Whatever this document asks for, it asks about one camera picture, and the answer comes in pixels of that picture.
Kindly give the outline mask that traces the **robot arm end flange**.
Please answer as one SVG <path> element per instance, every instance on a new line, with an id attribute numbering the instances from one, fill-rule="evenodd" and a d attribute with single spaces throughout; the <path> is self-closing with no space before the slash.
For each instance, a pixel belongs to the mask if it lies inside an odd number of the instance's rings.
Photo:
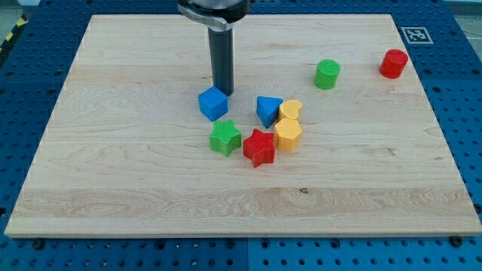
<path id="1" fill-rule="evenodd" d="M 250 11 L 249 0 L 178 0 L 178 11 L 217 32 L 231 30 Z"/>

